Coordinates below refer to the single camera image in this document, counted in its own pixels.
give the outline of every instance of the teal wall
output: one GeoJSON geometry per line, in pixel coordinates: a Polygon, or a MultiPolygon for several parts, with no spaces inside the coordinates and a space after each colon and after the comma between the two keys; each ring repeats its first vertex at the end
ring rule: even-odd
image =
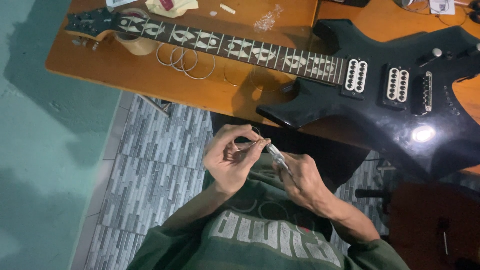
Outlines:
{"type": "Polygon", "coordinates": [[[69,268],[119,99],[45,70],[68,5],[0,1],[1,270],[69,268]]]}

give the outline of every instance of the person's right hand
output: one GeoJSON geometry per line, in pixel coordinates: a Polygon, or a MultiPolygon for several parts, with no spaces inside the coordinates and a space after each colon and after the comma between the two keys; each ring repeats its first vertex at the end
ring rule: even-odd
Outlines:
{"type": "Polygon", "coordinates": [[[318,216],[331,217],[337,198],[322,181],[315,161],[309,155],[282,154],[293,176],[275,162],[272,166],[284,183],[288,197],[318,216]]]}

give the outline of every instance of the black guitar body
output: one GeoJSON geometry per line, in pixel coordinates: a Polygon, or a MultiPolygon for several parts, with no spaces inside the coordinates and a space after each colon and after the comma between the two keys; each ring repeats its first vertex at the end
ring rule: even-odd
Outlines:
{"type": "Polygon", "coordinates": [[[350,20],[320,20],[313,32],[333,42],[334,56],[368,63],[362,97],[346,93],[343,86],[298,78],[295,99],[258,106],[258,114],[292,129],[329,115],[345,116],[370,135],[373,148],[395,167],[425,179],[438,179],[480,164],[480,125],[452,91],[454,81],[480,74],[480,53],[466,53],[480,40],[453,26],[378,42],[366,37],[350,20]],[[418,59],[434,48],[441,49],[443,55],[420,67],[418,59]],[[409,72],[408,98],[403,108],[384,98],[388,94],[388,72],[393,67],[409,72]],[[432,73],[432,109],[421,114],[427,71],[432,73]],[[419,127],[430,128],[433,136],[423,142],[414,140],[412,132],[419,127]]]}

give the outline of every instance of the headstock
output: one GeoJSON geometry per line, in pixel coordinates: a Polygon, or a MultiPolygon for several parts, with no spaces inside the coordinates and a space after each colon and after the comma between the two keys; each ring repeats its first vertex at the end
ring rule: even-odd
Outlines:
{"type": "Polygon", "coordinates": [[[71,13],[67,15],[68,34],[101,41],[108,34],[114,14],[108,9],[99,8],[90,12],[71,13]]]}

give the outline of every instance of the person's left hand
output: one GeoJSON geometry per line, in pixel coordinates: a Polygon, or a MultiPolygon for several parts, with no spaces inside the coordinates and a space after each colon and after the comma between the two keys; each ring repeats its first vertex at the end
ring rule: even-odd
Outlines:
{"type": "Polygon", "coordinates": [[[245,183],[248,172],[260,158],[270,139],[263,139],[252,130],[251,125],[224,125],[205,147],[204,165],[215,178],[216,189],[227,195],[235,194],[245,183]],[[255,142],[251,147],[235,144],[238,137],[255,142]]]}

